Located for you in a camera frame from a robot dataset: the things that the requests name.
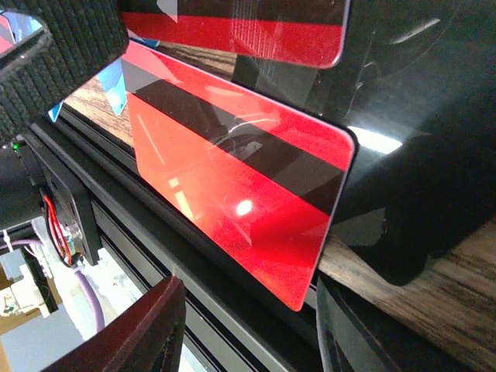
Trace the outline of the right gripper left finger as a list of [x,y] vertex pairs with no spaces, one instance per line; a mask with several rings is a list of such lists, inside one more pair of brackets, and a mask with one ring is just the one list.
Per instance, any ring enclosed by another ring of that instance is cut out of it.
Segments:
[[101,332],[46,371],[178,371],[186,290],[165,277]]

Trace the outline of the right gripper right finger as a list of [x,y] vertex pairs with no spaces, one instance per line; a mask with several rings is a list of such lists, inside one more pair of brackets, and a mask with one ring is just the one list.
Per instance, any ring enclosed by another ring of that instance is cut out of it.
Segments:
[[316,326],[324,371],[464,371],[426,338],[336,281],[316,286]]

